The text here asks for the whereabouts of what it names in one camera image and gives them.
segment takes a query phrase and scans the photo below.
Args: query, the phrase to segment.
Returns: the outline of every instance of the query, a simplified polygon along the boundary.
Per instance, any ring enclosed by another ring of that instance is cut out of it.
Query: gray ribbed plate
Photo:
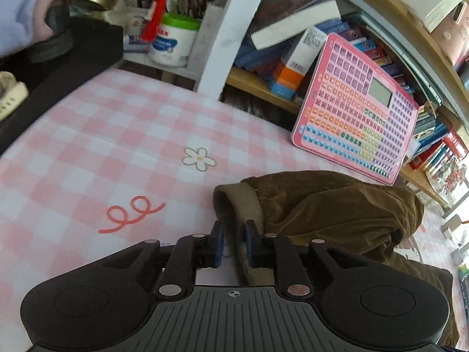
[[[133,336],[102,352],[364,352],[330,332],[313,308],[273,287],[203,287],[159,304]],[[422,352],[441,352],[437,346]],[[50,352],[34,347],[30,352]]]

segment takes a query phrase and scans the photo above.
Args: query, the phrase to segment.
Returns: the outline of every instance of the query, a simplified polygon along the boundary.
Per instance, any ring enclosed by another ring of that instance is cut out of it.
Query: pink learning tablet
[[[391,185],[418,104],[368,56],[332,33],[292,132],[293,144]]]

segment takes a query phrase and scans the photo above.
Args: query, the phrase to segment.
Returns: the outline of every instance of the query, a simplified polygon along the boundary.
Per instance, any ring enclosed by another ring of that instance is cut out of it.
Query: red squiggle
[[[139,209],[135,206],[135,201],[137,201],[137,200],[144,200],[144,202],[145,202],[145,209],[144,210]],[[160,206],[158,206],[156,209],[150,209],[150,205],[151,204],[149,202],[149,199],[146,198],[145,196],[136,196],[136,197],[132,198],[132,200],[130,201],[130,207],[134,211],[136,211],[137,213],[140,213],[140,215],[137,218],[133,219],[133,220],[128,219],[128,213],[123,207],[120,207],[119,205],[111,206],[109,209],[107,209],[107,212],[106,212],[107,218],[109,218],[112,222],[118,224],[119,226],[116,226],[115,228],[112,228],[112,229],[101,229],[101,230],[99,230],[99,232],[103,233],[103,234],[117,232],[118,230],[121,230],[126,225],[136,224],[137,222],[140,222],[141,220],[143,220],[147,215],[153,214],[153,213],[156,213],[156,212],[160,211],[161,209],[163,209],[165,207],[166,204],[163,203]],[[118,220],[117,218],[115,218],[114,216],[111,215],[111,212],[114,209],[116,209],[116,210],[118,210],[122,213],[122,215],[123,215],[122,220]]]

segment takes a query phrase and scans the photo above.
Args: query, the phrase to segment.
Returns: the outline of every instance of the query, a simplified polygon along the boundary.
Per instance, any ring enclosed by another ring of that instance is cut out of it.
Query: barcode
[[[294,61],[290,62],[289,68],[301,72],[302,74],[306,74],[306,72],[308,71],[304,66],[301,66],[299,63],[296,63]]]
[[[322,47],[321,39],[324,39],[324,38],[319,38],[316,34],[317,33],[314,30],[310,30],[304,37],[303,43],[308,45],[310,48]]]

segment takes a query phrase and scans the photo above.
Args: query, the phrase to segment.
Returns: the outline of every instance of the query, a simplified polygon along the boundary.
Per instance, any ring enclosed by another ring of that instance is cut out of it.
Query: green lid
[[[187,29],[198,31],[200,28],[200,20],[180,14],[165,13],[163,24],[172,26],[173,28]]]

